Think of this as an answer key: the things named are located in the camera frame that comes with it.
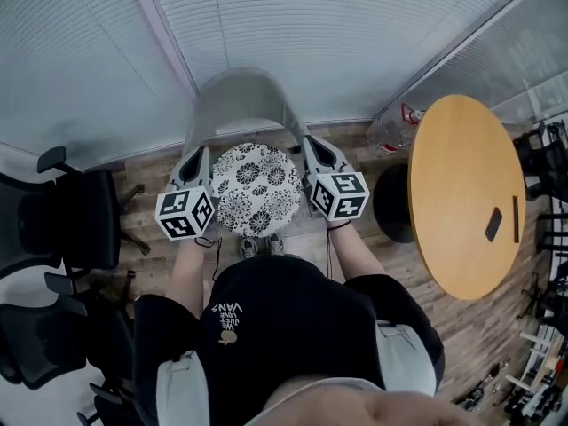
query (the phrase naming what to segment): person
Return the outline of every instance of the person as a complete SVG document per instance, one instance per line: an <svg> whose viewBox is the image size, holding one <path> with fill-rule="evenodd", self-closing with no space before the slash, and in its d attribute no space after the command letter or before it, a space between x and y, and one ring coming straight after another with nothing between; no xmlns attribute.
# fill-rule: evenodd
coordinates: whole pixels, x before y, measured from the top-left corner
<svg viewBox="0 0 568 426"><path fill-rule="evenodd" d="M135 405L191 426L474 424L431 395L444 348L416 301L350 221L328 223L346 282L241 242L203 310L203 247L182 241L164 297L135 302Z"/></svg>

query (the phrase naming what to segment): black cable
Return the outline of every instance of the black cable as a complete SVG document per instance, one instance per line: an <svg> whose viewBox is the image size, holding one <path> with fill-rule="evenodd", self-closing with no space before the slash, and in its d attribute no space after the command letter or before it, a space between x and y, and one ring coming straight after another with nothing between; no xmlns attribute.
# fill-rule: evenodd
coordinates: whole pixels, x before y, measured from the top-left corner
<svg viewBox="0 0 568 426"><path fill-rule="evenodd" d="M213 272L213 282L215 282L217 280L217 270L219 269L219 258L221 257L221 245L223 244L223 239L219 237L212 241L209 238L197 237L195 239L195 244L203 248L213 248L213 246L217 245L217 264L215 265L215 271Z"/></svg>
<svg viewBox="0 0 568 426"><path fill-rule="evenodd" d="M329 233L331 231L334 231L336 229L341 229L342 227L345 227L346 225L351 224L351 220L349 219L347 222L340 224L340 225L336 225L335 227L328 227L327 228L327 253L326 253L326 264L327 264L327 278L329 280L332 279L332 276L334 274L334 269L333 266L331 265L331 241L329 239Z"/></svg>

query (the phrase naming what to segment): round wooden table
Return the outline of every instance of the round wooden table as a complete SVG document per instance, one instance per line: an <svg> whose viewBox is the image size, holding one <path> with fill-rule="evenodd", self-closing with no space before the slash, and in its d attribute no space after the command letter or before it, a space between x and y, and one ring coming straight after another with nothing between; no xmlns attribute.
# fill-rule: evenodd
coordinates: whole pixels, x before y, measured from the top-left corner
<svg viewBox="0 0 568 426"><path fill-rule="evenodd" d="M472 98L439 99L418 126L406 177L398 195L407 191L409 224L434 280L464 300L494 290L519 249L514 196L519 241L525 225L523 172L499 120ZM495 208L502 220L489 241L486 230Z"/></svg>

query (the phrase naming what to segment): white cube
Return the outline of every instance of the white cube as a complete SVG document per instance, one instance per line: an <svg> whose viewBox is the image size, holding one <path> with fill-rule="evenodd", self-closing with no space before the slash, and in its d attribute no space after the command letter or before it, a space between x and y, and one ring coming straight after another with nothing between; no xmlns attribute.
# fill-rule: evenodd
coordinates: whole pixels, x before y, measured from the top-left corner
<svg viewBox="0 0 568 426"><path fill-rule="evenodd" d="M203 186L158 196L155 219L170 240L203 235L213 216L213 204Z"/></svg>
<svg viewBox="0 0 568 426"><path fill-rule="evenodd" d="M344 172L317 174L310 200L328 221L338 221L360 217L368 198L363 174Z"/></svg>

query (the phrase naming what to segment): black table base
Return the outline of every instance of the black table base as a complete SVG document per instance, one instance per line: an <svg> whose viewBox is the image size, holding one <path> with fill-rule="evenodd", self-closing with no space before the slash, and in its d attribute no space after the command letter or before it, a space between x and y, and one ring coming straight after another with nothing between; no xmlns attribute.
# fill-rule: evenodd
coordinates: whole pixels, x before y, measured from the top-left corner
<svg viewBox="0 0 568 426"><path fill-rule="evenodd" d="M375 219L383 233L398 243L414 241L408 208L408 164L394 164L376 182Z"/></svg>

